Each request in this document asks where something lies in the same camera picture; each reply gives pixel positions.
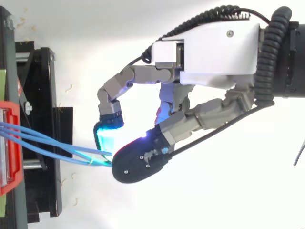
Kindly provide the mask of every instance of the robotic hand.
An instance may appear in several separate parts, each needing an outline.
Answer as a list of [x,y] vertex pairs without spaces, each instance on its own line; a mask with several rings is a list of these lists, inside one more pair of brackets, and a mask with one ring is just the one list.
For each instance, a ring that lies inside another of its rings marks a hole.
[[[250,14],[268,27],[251,22]],[[277,9],[271,21],[237,6],[211,9],[164,35],[107,81],[98,91],[100,121],[94,127],[97,147],[106,151],[99,131],[123,126],[117,98],[134,83],[161,83],[155,127],[114,155],[114,177],[123,183],[143,180],[178,153],[274,105],[274,96],[305,97],[305,25],[290,22],[291,16],[288,7]],[[133,66],[139,60],[155,65]],[[188,93],[195,85],[227,90],[225,99],[190,109]],[[200,129],[215,130],[174,151],[177,142]]]

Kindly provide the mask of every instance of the blue wire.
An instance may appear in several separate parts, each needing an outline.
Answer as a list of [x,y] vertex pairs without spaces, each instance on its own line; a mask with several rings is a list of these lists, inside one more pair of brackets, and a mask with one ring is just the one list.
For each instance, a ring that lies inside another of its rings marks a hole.
[[52,153],[52,152],[49,152],[49,151],[46,151],[46,150],[43,150],[43,149],[40,149],[38,147],[35,147],[29,143],[26,143],[18,138],[15,138],[13,136],[10,136],[9,134],[1,131],[0,132],[0,136],[8,139],[8,140],[11,140],[23,147],[26,147],[28,148],[29,150],[32,150],[34,152],[37,152],[39,154],[42,154],[42,155],[45,155],[45,156],[49,156],[49,157],[52,157],[52,158],[55,158],[55,159],[58,159],[58,160],[63,160],[63,161],[67,161],[67,162],[71,162],[71,163],[75,163],[75,164],[79,164],[79,165],[85,165],[85,166],[88,166],[88,165],[91,165],[91,166],[100,166],[101,164],[94,164],[94,163],[90,163],[90,162],[85,162],[85,161],[80,161],[80,160],[76,160],[76,159],[73,159],[73,158],[68,158],[68,157],[65,157],[65,156],[62,156],[62,155],[58,155],[58,154],[55,154],[55,153]]
[[112,156],[112,153],[109,153],[109,152],[103,152],[103,151],[100,151],[100,150],[97,150],[97,149],[89,149],[89,148],[84,148],[84,147],[79,147],[79,146],[72,146],[72,145],[69,145],[69,144],[58,142],[51,137],[48,137],[48,136],[46,136],[42,133],[39,133],[35,130],[25,128],[23,126],[9,124],[9,123],[3,123],[3,122],[0,122],[0,126],[17,129],[17,130],[23,131],[25,133],[28,133],[30,135],[34,135],[34,136],[37,136],[37,137],[41,137],[41,138],[44,138],[44,139],[49,139],[49,140],[55,141],[57,143],[57,145],[53,145],[53,146],[57,146],[57,147],[60,147],[60,148],[68,148],[68,149],[74,149],[74,150],[87,152],[87,153]]
[[[0,131],[3,131],[3,132],[8,133],[8,134],[16,135],[16,136],[19,136],[19,137],[22,137],[22,138],[25,138],[25,139],[28,139],[28,140],[32,140],[32,141],[35,141],[35,142],[40,142],[40,143],[48,144],[48,145],[51,145],[51,146],[57,146],[56,145],[57,141],[52,139],[52,138],[50,138],[50,140],[47,140],[47,139],[43,139],[43,138],[40,138],[40,137],[35,137],[35,136],[23,134],[23,133],[18,132],[18,131],[10,130],[10,129],[7,129],[5,127],[0,127]],[[69,150],[69,149],[64,149],[64,150],[69,152],[69,153],[71,153],[71,154],[79,156],[79,157],[81,157],[83,159],[86,159],[88,161],[92,161],[92,157],[90,157],[88,155],[85,155],[83,153],[80,153],[80,152],[78,152],[76,150]],[[94,163],[95,162],[104,165],[103,161],[95,159]]]

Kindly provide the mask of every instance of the red clip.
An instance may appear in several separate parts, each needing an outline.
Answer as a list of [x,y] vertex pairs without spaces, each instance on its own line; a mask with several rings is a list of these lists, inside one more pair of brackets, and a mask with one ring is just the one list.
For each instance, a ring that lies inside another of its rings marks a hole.
[[[19,105],[13,102],[0,101],[0,109],[5,109],[6,122],[10,124],[20,125],[20,111]],[[2,182],[0,182],[0,196],[8,193],[14,189],[23,179],[22,174],[22,152],[21,146],[10,140],[7,140],[8,154],[6,163],[7,168],[7,184],[2,187]]]

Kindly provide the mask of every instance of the black coiled cable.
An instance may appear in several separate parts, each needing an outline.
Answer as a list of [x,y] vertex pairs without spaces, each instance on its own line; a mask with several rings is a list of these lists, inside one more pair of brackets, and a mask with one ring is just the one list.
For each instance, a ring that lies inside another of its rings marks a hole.
[[286,6],[278,8],[271,17],[269,27],[265,30],[254,76],[255,105],[259,107],[268,107],[275,104],[273,101],[273,83],[276,61],[291,16],[290,8]]
[[[210,23],[210,22],[215,22],[219,21],[222,16],[232,16],[235,13],[232,12],[237,12],[239,9],[238,6],[232,6],[232,5],[227,5],[227,6],[221,6],[221,7],[216,7],[214,9],[210,9],[204,13],[201,13],[188,21],[182,23],[169,33],[163,35],[160,37],[157,41],[161,41],[162,38],[165,37],[172,37],[175,35],[178,35],[180,33],[183,33],[185,31],[188,31],[192,28],[195,28],[196,26],[203,24],[203,23]],[[145,63],[151,63],[152,62],[152,46],[149,46],[141,55],[141,58],[143,62]]]

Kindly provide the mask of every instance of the white background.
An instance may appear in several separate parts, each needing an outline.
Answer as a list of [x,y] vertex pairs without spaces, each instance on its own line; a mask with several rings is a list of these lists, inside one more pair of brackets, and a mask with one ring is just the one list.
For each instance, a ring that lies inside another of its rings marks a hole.
[[[287,5],[292,20],[304,23],[298,2],[0,0],[19,23],[25,18],[16,29],[18,41],[34,40],[38,48],[56,52],[57,106],[74,107],[73,143],[89,147],[95,147],[92,129],[99,119],[97,90],[160,35],[222,4],[251,8],[268,18]],[[135,86],[120,99],[130,131],[153,127],[159,87]],[[191,105],[224,93],[197,86]],[[109,168],[61,163],[63,212],[58,218],[40,214],[41,222],[29,228],[304,228],[305,155],[297,167],[293,161],[305,137],[305,100],[275,102],[137,184],[118,183]]]

